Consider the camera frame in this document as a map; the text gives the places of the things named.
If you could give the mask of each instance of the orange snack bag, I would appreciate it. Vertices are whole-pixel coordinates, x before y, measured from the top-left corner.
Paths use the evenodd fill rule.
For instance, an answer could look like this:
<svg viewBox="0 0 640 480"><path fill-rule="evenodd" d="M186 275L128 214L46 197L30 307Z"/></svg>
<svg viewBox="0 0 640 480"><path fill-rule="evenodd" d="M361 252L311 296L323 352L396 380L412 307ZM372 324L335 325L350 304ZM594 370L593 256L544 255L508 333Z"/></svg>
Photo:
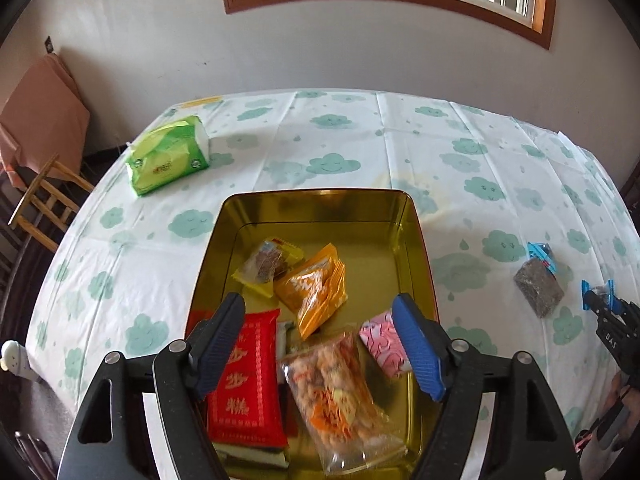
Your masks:
<svg viewBox="0 0 640 480"><path fill-rule="evenodd" d="M273 290L297 315L302 339L308 338L347 300L344 263L332 244L274 283Z"/></svg>

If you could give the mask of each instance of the pink patterned package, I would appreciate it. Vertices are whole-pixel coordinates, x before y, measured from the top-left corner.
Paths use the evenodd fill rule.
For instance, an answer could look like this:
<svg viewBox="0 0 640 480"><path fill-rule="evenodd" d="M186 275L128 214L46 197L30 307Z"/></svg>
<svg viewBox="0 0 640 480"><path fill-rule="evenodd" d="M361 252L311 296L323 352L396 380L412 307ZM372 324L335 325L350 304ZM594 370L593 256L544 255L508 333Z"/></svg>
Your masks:
<svg viewBox="0 0 640 480"><path fill-rule="evenodd" d="M399 377L411 371L390 310L365 321L360 329L360 339L388 377Z"/></svg>

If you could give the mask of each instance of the white figurine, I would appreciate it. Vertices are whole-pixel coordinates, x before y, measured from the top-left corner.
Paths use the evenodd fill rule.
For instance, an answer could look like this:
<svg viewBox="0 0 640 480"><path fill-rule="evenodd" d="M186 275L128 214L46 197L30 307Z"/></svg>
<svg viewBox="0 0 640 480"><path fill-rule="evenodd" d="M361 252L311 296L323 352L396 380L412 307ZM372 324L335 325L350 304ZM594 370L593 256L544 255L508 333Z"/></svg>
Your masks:
<svg viewBox="0 0 640 480"><path fill-rule="evenodd" d="M0 368L18 377L39 383L42 378L31 369L27 349L17 341L5 341L2 345Z"/></svg>

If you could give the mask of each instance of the pink cloth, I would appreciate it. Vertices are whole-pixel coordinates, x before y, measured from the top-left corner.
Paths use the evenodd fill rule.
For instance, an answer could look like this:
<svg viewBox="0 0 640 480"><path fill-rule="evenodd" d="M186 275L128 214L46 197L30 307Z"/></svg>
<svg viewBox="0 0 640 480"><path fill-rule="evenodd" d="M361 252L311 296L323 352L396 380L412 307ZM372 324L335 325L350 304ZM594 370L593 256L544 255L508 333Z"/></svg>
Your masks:
<svg viewBox="0 0 640 480"><path fill-rule="evenodd" d="M411 370L390 310L365 321L360 339L387 377L398 377Z"/></svg>
<svg viewBox="0 0 640 480"><path fill-rule="evenodd" d="M40 173L55 153L79 173L88 123L89 110L60 58L47 54L37 60L0 111L0 160L12 185L24 188L15 165ZM50 175L63 178L57 171Z"/></svg>

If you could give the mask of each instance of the chair back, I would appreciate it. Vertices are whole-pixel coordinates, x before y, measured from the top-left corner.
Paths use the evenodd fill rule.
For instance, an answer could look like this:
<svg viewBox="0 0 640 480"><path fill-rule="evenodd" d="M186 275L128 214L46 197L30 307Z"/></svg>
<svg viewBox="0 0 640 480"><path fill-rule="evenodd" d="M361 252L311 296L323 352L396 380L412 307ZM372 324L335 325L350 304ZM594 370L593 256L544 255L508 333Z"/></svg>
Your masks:
<svg viewBox="0 0 640 480"><path fill-rule="evenodd" d="M44 165L40 173L33 179L31 185L28 187L26 193L18 202L15 208L14 214L9 220L9 227L15 229L16 226L20 226L28 234L33 236L37 241L43 244L47 249L52 252L56 252L58 244L51 238L38 229L29 219L24 216L25 210L29 204L35 206L53 225L55 225L62 232L66 233L68 227L68 220L71 213L78 213L79 206L68 196L62 193L57 187L47 180L49 173L55 172L56 174L63 174L67 180L75 182L79 187L86 192L92 192L94 186L89 184L84 178L76 175L64 164L58 162L58 155L52 156ZM44 190L44 194L48 194L49 197L43 202L38 197L38 191ZM57 202L60 202L65 208L62 214L58 216L54 213L53 209Z"/></svg>

